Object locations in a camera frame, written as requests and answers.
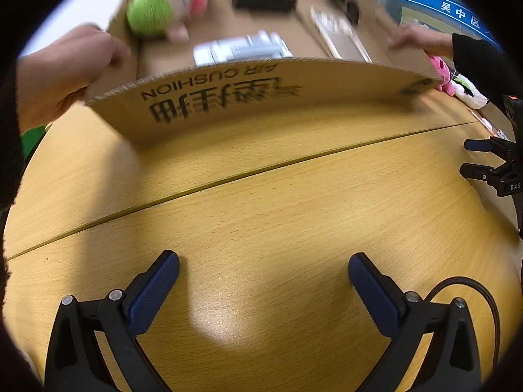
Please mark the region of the black sleeve forearm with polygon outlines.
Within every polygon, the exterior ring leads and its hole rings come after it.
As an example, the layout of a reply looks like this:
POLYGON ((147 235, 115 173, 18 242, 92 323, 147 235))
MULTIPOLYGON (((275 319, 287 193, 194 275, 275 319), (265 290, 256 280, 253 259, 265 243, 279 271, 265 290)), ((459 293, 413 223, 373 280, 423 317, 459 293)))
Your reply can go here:
POLYGON ((503 96, 522 97, 522 80, 508 58, 485 40, 452 35, 453 62, 491 103, 503 109, 503 96))

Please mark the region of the bystander right hand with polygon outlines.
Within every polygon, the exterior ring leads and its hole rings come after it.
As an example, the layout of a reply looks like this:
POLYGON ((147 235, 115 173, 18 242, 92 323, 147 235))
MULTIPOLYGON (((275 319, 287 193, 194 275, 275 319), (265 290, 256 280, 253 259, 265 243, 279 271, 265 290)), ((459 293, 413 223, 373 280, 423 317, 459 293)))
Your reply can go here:
POLYGON ((451 34, 437 32, 418 24, 401 24, 389 38, 389 47, 399 50, 416 48, 427 55, 453 58, 451 34))

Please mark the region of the bystander left hand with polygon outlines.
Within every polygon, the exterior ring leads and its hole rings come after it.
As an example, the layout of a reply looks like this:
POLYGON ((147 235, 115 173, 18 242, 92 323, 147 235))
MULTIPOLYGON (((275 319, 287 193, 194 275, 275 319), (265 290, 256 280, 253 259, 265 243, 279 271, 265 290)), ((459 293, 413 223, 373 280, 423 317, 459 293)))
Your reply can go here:
POLYGON ((83 99, 85 89, 108 66, 128 58, 122 40, 94 24, 77 26, 16 64, 20 132, 45 126, 83 99))

